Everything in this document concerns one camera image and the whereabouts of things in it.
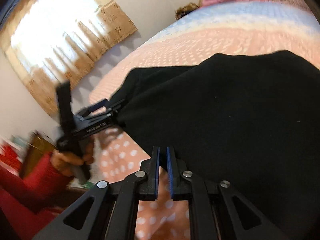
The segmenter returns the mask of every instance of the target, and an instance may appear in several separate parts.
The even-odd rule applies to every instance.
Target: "bedsheet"
[[[259,55],[289,50],[320,68],[320,25],[315,17],[295,7],[271,2],[236,2],[200,8],[140,46],[99,83],[90,103],[110,98],[135,67],[198,65],[215,53]],[[110,183],[139,170],[149,158],[120,128],[97,135],[102,152],[98,166]],[[188,204],[173,202],[161,170],[156,202],[139,203],[139,239],[189,239]]]

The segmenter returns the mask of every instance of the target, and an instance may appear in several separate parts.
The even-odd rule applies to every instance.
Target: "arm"
[[[46,206],[52,196],[62,192],[71,178],[63,176],[51,164],[46,154],[24,180],[0,167],[0,185],[21,204],[33,212]]]

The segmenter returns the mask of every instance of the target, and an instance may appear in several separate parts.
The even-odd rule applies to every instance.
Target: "beige curtain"
[[[113,0],[21,0],[0,31],[0,47],[23,84],[49,114],[55,87],[71,87],[94,62],[136,31]]]

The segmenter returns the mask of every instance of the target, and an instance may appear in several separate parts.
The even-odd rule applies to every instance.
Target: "hand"
[[[90,143],[87,145],[85,154],[83,155],[82,159],[72,152],[61,153],[58,150],[54,150],[51,157],[51,164],[62,175],[71,177],[73,176],[71,165],[81,166],[84,163],[89,165],[94,162],[93,148],[94,138],[90,137]]]

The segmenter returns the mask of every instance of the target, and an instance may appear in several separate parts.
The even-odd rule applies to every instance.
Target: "wall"
[[[98,62],[91,73],[84,77],[79,85],[72,91],[73,110],[77,111],[88,105],[89,93],[99,83],[100,79],[110,69],[117,65],[130,52],[138,48],[160,30],[175,21],[175,10],[189,2],[198,3],[198,0],[115,0],[128,17],[134,22],[138,31],[114,46]],[[37,129],[44,131],[55,139],[55,126],[53,121],[34,101],[31,95],[20,83],[14,72],[9,68],[9,63],[0,54],[0,135],[20,134]],[[21,106],[16,100],[23,100],[23,110],[28,114],[21,115]],[[14,110],[7,106],[11,102],[16,107]]]

